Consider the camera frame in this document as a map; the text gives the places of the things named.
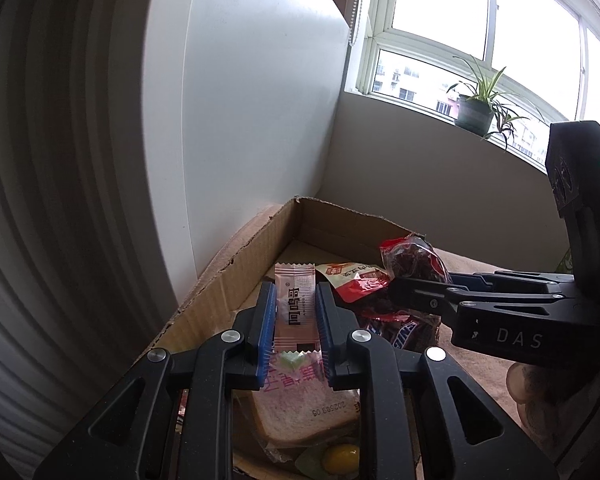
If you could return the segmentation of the right hand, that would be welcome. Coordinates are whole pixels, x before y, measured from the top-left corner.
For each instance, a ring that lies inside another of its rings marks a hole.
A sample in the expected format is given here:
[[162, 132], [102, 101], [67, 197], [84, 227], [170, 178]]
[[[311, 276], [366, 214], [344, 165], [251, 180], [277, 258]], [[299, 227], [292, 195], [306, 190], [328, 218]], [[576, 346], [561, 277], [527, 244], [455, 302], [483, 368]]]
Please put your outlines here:
[[514, 363], [507, 371], [506, 387], [524, 431], [558, 464], [600, 397], [600, 370]]

